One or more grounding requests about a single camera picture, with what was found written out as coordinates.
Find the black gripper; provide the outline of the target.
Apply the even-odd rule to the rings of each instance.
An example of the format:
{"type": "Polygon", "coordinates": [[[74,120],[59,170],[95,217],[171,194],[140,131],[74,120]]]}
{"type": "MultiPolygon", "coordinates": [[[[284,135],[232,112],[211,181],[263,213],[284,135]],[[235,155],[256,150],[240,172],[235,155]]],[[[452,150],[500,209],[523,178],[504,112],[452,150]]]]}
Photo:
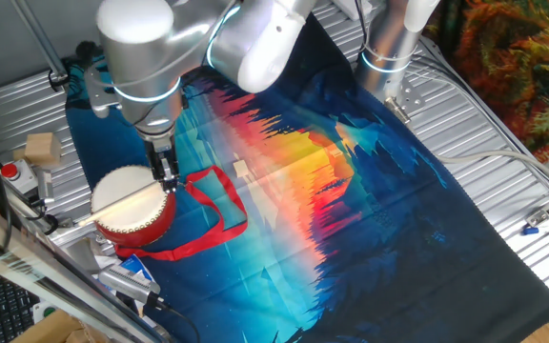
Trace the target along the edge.
{"type": "Polygon", "coordinates": [[[178,160],[172,135],[144,142],[148,161],[155,181],[162,183],[165,193],[176,192],[179,179],[178,160]]]}

